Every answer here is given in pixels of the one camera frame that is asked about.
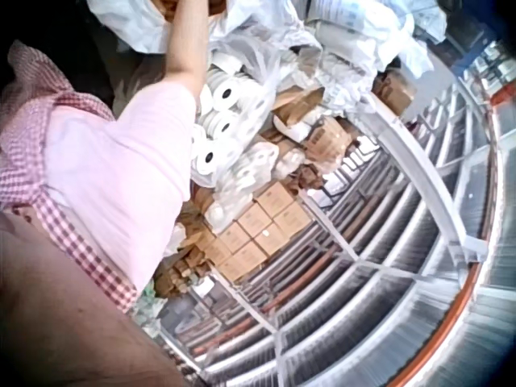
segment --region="person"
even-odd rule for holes
[[[82,93],[45,53],[19,40],[10,46],[16,80],[0,103],[0,206],[45,234],[124,312],[151,280],[189,199],[207,45],[208,1],[180,0],[163,80],[139,91],[117,120],[84,93],[80,73]]]
[[[0,212],[2,385],[186,385],[174,363],[74,262]]]

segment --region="red gingham apron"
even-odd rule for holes
[[[8,59],[16,82],[5,88],[0,103],[0,208],[32,206],[52,241],[125,313],[136,301],[135,286],[120,278],[76,232],[50,198],[44,173],[44,141],[55,106],[71,106],[110,121],[114,117],[98,98],[75,92],[42,52],[15,41]]]

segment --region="metal shelving rack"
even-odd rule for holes
[[[359,123],[371,154],[348,159],[336,188],[301,195],[315,222],[238,287],[215,272],[227,300],[162,339],[213,385],[396,385],[473,268],[493,260],[504,179],[491,176],[502,150],[516,152],[516,135],[500,136],[496,121],[486,133],[476,79],[466,73],[444,90],[414,133],[377,101]],[[429,377],[438,354],[411,380]]]

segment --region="pink shirt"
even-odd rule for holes
[[[45,170],[52,198],[138,291],[152,278],[189,199],[194,96],[162,81],[139,91],[116,122],[59,106]]]

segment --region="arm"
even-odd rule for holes
[[[170,34],[165,80],[173,79],[199,98],[206,77],[208,0],[180,0]]]
[[[31,385],[184,385],[173,362],[81,269],[0,211],[0,359]]]

